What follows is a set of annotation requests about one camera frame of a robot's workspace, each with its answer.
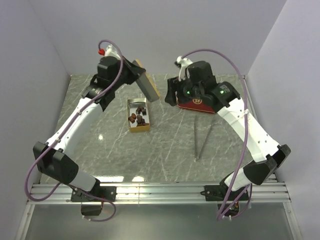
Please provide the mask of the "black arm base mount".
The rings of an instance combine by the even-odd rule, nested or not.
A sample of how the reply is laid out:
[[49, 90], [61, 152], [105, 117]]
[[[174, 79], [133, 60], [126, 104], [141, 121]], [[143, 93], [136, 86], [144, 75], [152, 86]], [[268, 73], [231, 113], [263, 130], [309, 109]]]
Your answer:
[[[234, 201], [241, 192], [245, 189], [245, 187], [240, 188], [237, 191], [231, 191], [227, 201]], [[202, 196], [205, 197], [207, 202], [222, 202], [227, 194], [228, 187], [224, 185], [205, 185], [204, 190], [200, 192]]]

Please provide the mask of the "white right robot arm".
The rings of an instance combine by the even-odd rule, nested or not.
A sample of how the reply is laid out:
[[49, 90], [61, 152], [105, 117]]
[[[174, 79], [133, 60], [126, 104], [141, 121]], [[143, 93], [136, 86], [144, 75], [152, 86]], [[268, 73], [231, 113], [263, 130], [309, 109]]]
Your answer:
[[180, 68], [175, 87], [178, 100], [199, 99], [211, 107], [232, 127], [252, 156], [251, 162], [221, 181], [221, 196], [231, 200], [243, 187], [261, 185], [287, 159], [290, 147], [281, 145], [263, 129], [231, 83], [216, 81], [208, 62], [192, 62], [179, 56], [176, 64]]

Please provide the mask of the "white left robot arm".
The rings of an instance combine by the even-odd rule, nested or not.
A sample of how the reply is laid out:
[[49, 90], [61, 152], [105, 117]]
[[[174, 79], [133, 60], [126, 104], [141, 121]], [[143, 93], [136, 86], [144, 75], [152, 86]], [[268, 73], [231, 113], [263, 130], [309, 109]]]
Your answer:
[[51, 138], [45, 143], [37, 142], [33, 147], [39, 172], [60, 184], [82, 190], [89, 201], [100, 197], [101, 187], [97, 178], [82, 171], [71, 159], [80, 138], [106, 110], [121, 86], [137, 83], [149, 102], [160, 98], [141, 64], [128, 61], [113, 42], [105, 49], [100, 47], [98, 52], [102, 57], [97, 73], [83, 91], [75, 110]]

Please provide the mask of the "dark chocolate piece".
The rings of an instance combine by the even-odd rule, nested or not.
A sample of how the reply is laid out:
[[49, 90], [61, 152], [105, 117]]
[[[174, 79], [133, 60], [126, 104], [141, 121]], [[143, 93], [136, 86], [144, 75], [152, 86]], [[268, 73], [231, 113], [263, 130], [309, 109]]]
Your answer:
[[143, 116], [146, 116], [146, 115], [147, 115], [147, 109], [146, 109], [146, 108], [142, 109], [141, 112], [142, 112], [142, 115], [143, 115]]
[[136, 109], [136, 113], [137, 114], [140, 114], [142, 111], [143, 111], [144, 107], [143, 106], [139, 106], [137, 109]]

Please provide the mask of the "silver tin lid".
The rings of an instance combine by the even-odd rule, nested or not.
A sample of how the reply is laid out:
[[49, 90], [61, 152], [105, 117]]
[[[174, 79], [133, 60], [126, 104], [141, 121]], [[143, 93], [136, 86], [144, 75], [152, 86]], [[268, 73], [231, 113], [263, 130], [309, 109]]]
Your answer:
[[[136, 59], [133, 61], [136, 61], [141, 67], [143, 67], [139, 60]], [[147, 71], [135, 82], [149, 102], [155, 102], [160, 99], [160, 94]]]

